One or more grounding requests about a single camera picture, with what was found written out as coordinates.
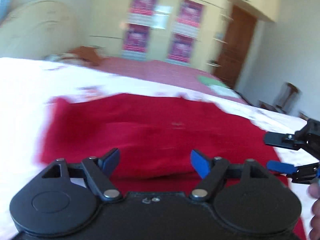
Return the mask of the person's right hand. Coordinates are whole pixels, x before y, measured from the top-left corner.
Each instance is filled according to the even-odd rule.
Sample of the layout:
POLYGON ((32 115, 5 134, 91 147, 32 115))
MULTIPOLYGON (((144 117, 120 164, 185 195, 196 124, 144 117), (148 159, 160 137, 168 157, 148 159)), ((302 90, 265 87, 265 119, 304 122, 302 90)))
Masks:
POLYGON ((311 184, 308 187, 308 194, 310 197, 312 197, 316 200, 311 208, 313 218, 311 219, 311 222, 310 222, 311 231, 309 233, 309 238, 311 240, 319 240, 319 238, 320 238, 320 187, 319 187, 319 181, 311 184))

